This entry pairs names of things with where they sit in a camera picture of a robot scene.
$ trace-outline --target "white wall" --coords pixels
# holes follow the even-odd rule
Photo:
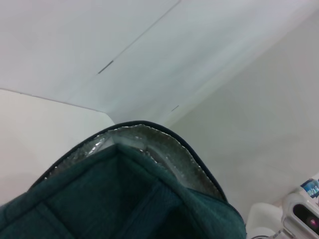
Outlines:
[[[113,125],[104,113],[0,90],[0,204],[72,147]]]
[[[0,88],[105,112],[115,122],[164,123],[197,102],[201,88],[210,92],[207,82],[215,87],[228,80],[221,73],[232,75],[318,4],[6,1],[0,8]]]
[[[247,217],[319,171],[319,13],[175,123]]]

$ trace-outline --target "teal fabric bag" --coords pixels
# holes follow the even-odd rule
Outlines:
[[[196,153],[146,121],[90,137],[0,208],[0,239],[245,237],[241,216]]]

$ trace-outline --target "white ceiling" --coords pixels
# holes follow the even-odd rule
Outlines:
[[[7,1],[0,7],[0,88],[106,112],[114,122],[164,123],[198,100],[206,83],[226,81],[221,72],[302,21],[314,3]]]

